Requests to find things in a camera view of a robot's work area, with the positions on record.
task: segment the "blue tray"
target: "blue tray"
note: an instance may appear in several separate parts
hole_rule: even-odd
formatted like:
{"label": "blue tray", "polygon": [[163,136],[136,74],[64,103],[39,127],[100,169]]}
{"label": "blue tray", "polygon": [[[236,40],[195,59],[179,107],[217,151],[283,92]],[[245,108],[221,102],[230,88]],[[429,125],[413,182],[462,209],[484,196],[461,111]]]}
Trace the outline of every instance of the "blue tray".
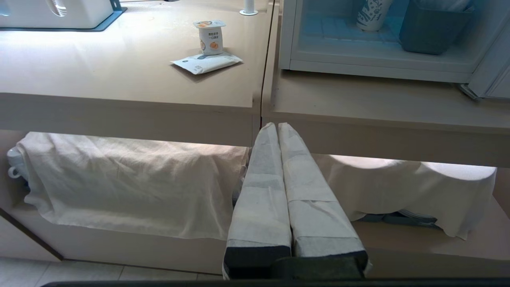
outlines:
{"label": "blue tray", "polygon": [[118,17],[127,10],[127,8],[123,8],[120,6],[119,0],[110,0],[112,3],[113,13],[108,18],[106,18],[103,22],[101,22],[97,27],[91,29],[62,29],[62,28],[2,28],[0,27],[0,31],[75,31],[75,32],[101,32],[106,30],[108,26],[113,23]]}

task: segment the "mini fridge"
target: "mini fridge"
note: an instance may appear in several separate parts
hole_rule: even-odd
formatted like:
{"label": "mini fridge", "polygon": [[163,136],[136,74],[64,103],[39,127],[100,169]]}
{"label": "mini fridge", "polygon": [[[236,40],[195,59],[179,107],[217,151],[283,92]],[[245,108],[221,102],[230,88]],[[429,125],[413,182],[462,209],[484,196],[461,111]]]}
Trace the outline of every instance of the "mini fridge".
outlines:
{"label": "mini fridge", "polygon": [[285,0],[279,66],[457,83],[473,98],[510,99],[510,1],[452,11],[426,6],[433,1]]}

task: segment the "yogurt lid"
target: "yogurt lid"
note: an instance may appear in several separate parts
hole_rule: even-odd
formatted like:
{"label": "yogurt lid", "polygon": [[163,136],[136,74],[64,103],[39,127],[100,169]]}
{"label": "yogurt lid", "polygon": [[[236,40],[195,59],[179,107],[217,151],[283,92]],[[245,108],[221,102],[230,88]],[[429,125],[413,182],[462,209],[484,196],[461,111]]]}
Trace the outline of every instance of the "yogurt lid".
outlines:
{"label": "yogurt lid", "polygon": [[194,22],[193,25],[195,25],[195,27],[199,29],[209,29],[226,26],[226,24],[220,20]]}

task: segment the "floor tile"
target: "floor tile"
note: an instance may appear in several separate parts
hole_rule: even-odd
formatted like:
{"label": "floor tile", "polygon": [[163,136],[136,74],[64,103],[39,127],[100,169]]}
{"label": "floor tile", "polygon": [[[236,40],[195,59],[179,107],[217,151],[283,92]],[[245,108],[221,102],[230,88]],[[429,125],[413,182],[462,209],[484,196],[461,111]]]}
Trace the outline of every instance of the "floor tile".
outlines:
{"label": "floor tile", "polygon": [[37,286],[55,281],[115,281],[123,266],[89,262],[63,261],[51,263]]}
{"label": "floor tile", "polygon": [[149,268],[138,268],[125,266],[119,278],[120,281],[127,280],[196,280],[196,273],[178,271],[167,271]]}
{"label": "floor tile", "polygon": [[0,257],[0,287],[34,287],[49,262]]}
{"label": "floor tile", "polygon": [[221,276],[221,275],[199,274],[198,277],[197,277],[197,280],[206,280],[206,281],[223,280],[223,276]]}

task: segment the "yogurt cup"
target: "yogurt cup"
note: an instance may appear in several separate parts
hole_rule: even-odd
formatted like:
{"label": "yogurt cup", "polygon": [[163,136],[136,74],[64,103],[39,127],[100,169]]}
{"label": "yogurt cup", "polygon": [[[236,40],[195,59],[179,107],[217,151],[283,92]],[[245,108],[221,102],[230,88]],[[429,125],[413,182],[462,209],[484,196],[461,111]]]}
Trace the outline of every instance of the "yogurt cup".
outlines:
{"label": "yogurt cup", "polygon": [[193,23],[198,28],[200,49],[204,55],[218,55],[223,53],[223,35],[221,27],[226,26],[223,21],[200,21]]}

